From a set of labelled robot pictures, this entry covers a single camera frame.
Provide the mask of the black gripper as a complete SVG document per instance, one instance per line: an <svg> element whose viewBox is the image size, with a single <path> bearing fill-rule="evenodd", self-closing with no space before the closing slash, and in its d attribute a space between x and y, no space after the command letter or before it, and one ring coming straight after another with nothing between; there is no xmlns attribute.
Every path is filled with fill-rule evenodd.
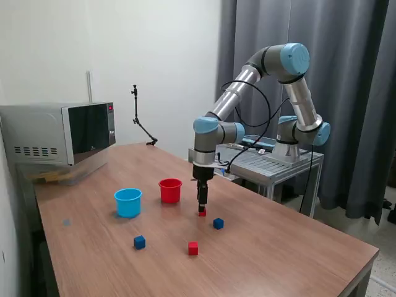
<svg viewBox="0 0 396 297"><path fill-rule="evenodd" d="M205 210L208 199L207 181L213 178L213 168L194 166L193 178L197 180L197 200L199 204L198 212L202 213Z"/></svg>

